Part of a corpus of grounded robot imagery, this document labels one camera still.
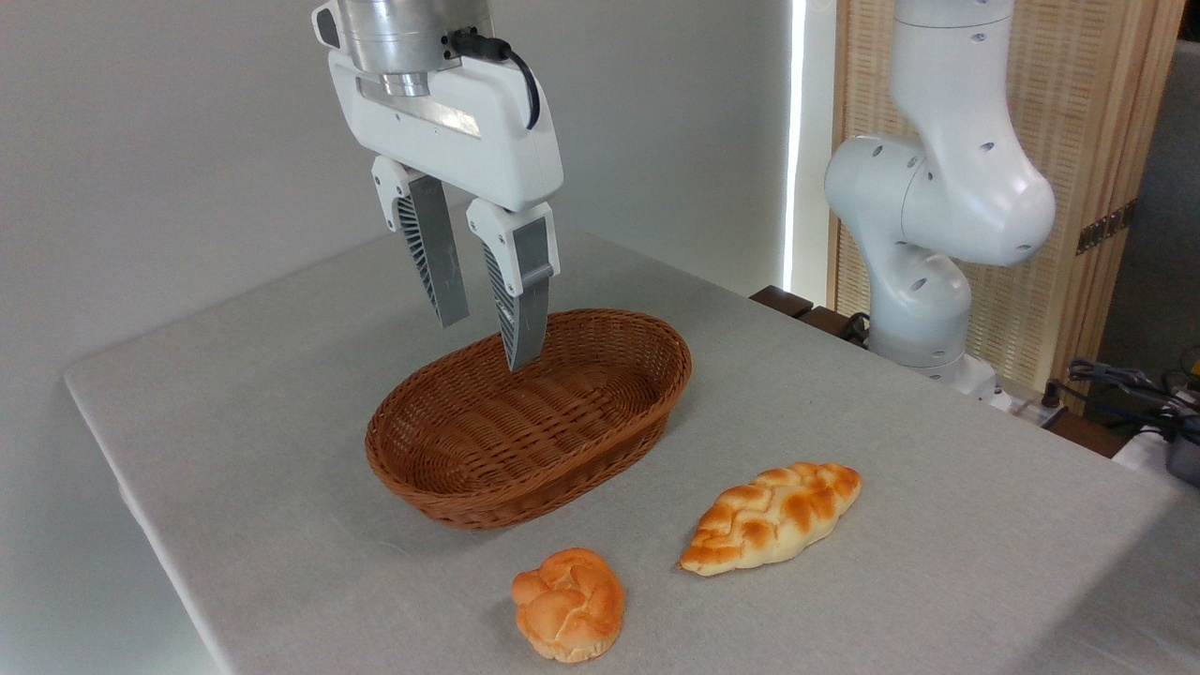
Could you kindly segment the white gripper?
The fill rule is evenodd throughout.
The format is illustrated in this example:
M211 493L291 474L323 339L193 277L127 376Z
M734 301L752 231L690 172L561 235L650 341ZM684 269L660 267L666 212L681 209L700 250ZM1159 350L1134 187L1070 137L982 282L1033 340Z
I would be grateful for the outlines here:
M481 197L468 225L484 243L508 368L526 368L544 351L550 283L562 273L544 203L564 181L548 104L528 129L521 71L472 56L431 73L419 97L388 95L343 52L329 52L328 65L352 135L382 155L371 172L385 225L403 235L442 325L469 315L442 181Z

